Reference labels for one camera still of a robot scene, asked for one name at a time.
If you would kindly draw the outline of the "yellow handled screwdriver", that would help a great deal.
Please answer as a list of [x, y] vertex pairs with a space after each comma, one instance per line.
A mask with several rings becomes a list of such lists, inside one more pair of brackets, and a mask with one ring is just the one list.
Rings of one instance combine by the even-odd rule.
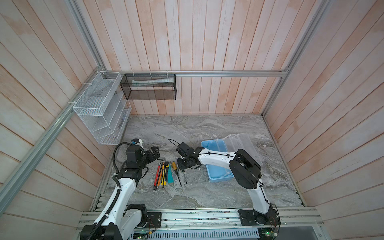
[[177, 179], [178, 179], [180, 185], [182, 185], [181, 180], [180, 180], [179, 170], [178, 170], [178, 167], [176, 165], [176, 162], [172, 162], [172, 168], [173, 168], [173, 170], [174, 170], [174, 172], [175, 172], [175, 174], [177, 176]]

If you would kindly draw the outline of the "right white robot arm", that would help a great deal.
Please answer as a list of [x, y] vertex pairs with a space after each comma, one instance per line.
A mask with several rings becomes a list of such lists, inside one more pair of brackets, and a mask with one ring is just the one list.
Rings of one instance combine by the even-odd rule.
[[281, 224], [280, 214], [273, 209], [267, 199], [262, 183], [261, 166], [248, 152], [238, 149], [236, 152], [218, 152], [203, 147], [195, 149], [186, 143], [177, 146], [181, 155], [177, 159], [181, 171], [197, 169], [202, 165], [212, 165], [231, 170], [237, 183], [247, 189], [252, 200], [252, 210], [238, 210], [242, 226], [273, 226]]

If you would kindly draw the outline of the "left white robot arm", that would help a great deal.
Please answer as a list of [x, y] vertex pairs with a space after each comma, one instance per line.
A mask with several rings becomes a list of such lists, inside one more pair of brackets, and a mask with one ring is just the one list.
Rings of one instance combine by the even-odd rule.
[[[120, 146], [127, 145], [126, 157], [121, 167], [116, 163], [116, 154]], [[91, 225], [83, 227], [81, 240], [126, 240], [134, 229], [151, 228], [147, 208], [144, 204], [128, 205], [141, 178], [145, 176], [143, 169], [159, 159], [158, 147], [145, 151], [138, 142], [123, 142], [116, 146], [112, 163], [116, 173], [112, 176], [116, 186], [113, 195], [100, 215]]]

